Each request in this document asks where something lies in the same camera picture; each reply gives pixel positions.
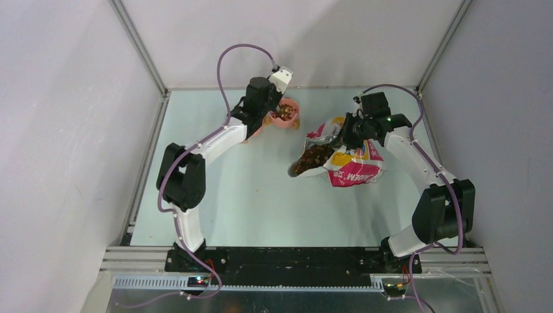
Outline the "cat food bag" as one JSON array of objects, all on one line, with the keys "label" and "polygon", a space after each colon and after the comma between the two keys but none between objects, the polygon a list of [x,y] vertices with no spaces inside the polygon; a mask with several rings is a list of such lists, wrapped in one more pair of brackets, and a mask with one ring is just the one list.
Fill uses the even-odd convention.
[{"label": "cat food bag", "polygon": [[325,175],[331,186],[338,188],[376,182],[385,173],[386,165],[372,141],[364,141],[358,149],[330,146],[344,121],[344,117],[335,117],[309,132],[300,157],[288,168],[288,175],[292,178]]}]

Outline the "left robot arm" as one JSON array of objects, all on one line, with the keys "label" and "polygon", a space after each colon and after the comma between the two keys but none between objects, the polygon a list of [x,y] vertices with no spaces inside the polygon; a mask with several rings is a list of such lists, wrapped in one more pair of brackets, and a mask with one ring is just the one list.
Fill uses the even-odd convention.
[{"label": "left robot arm", "polygon": [[172,214],[176,243],[184,250],[181,263],[189,271],[199,271],[206,263],[206,254],[199,249],[205,237],[198,206],[206,193],[208,165],[260,129],[265,116],[277,108],[291,78],[289,72],[252,78],[221,127],[190,147],[167,146],[158,175],[157,205],[160,212]]}]

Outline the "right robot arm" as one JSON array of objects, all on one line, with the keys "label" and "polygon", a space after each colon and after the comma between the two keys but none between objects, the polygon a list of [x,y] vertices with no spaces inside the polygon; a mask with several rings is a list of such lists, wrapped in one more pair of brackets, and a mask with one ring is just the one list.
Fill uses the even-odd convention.
[{"label": "right robot arm", "polygon": [[473,228],[475,186],[460,180],[430,156],[415,137],[415,125],[403,114],[393,114],[385,93],[354,97],[359,113],[347,113],[338,143],[353,149],[363,140],[378,142],[404,167],[420,198],[411,224],[384,240],[388,249],[379,255],[383,270],[395,273],[406,262],[405,256],[438,245],[442,239],[457,238],[458,254],[465,234]]}]

